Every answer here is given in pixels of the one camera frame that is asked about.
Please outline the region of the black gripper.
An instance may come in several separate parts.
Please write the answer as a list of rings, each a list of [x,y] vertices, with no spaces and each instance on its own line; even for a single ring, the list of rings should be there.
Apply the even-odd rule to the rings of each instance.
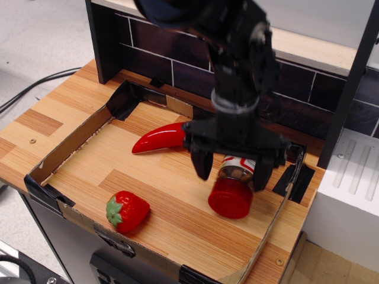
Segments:
[[[214,153],[220,153],[256,160],[255,192],[266,188],[273,168],[286,163],[290,141],[264,127],[257,108],[254,104],[246,109],[217,110],[212,117],[194,118],[182,126],[186,133],[184,146],[191,152],[199,178],[209,178]]]

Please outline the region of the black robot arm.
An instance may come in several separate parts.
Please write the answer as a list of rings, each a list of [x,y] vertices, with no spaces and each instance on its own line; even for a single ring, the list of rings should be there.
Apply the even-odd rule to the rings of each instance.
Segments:
[[[215,75],[213,118],[182,126],[184,146],[198,176],[207,179],[214,153],[254,160],[253,182],[266,187],[274,168],[284,165],[288,139],[258,118],[260,97],[279,77],[266,13],[253,1],[136,1],[152,24],[202,38]]]

